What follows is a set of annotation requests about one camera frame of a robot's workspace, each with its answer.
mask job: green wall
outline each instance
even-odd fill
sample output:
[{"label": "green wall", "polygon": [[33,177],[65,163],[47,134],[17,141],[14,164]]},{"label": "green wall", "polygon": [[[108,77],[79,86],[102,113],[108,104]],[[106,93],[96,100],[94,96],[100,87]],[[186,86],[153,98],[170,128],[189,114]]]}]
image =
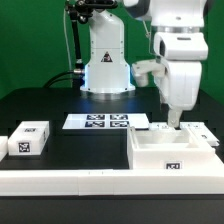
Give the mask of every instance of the green wall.
[{"label": "green wall", "polygon": [[[1,0],[0,3],[0,98],[14,89],[41,87],[52,76],[68,70],[63,32],[65,0]],[[224,103],[224,1],[206,18],[205,35],[210,48],[201,88]],[[120,6],[113,10],[126,27],[125,57],[128,63],[150,58],[141,22],[131,19]],[[70,21],[67,20],[73,55]],[[89,60],[88,26],[80,26],[84,62]],[[69,86],[68,83],[55,86]]]}]

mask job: table surface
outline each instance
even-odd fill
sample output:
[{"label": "table surface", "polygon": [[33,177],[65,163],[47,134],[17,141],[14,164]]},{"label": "table surface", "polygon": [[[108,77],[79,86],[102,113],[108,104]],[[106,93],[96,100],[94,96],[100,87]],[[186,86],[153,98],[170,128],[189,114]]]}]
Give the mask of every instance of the table surface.
[{"label": "table surface", "polygon": [[[113,102],[81,98],[72,89],[18,89],[0,100],[0,136],[10,136],[21,121],[31,120],[50,121],[51,134],[41,156],[6,156],[0,170],[128,169],[126,130],[62,130],[70,113],[146,113],[150,122],[167,117],[160,110],[156,88],[137,89],[135,97]],[[184,112],[181,121],[204,122],[220,140],[216,153],[224,161],[223,105],[200,91],[195,108]],[[223,223],[223,199],[223,195],[2,197],[0,214],[2,223]]]}]

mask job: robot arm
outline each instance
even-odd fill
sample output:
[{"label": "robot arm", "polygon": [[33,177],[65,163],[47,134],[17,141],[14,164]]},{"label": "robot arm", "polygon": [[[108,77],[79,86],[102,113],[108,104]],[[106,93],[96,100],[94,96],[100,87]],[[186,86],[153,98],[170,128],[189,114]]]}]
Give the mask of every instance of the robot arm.
[{"label": "robot arm", "polygon": [[169,105],[168,125],[171,127],[178,127],[182,111],[191,110],[196,103],[202,73],[200,61],[208,56],[208,46],[200,29],[204,26],[204,10],[209,9],[212,2],[123,0],[132,17],[151,21],[150,53],[156,60],[138,62],[132,71],[141,85],[148,84],[142,76],[152,72],[161,103]]}]

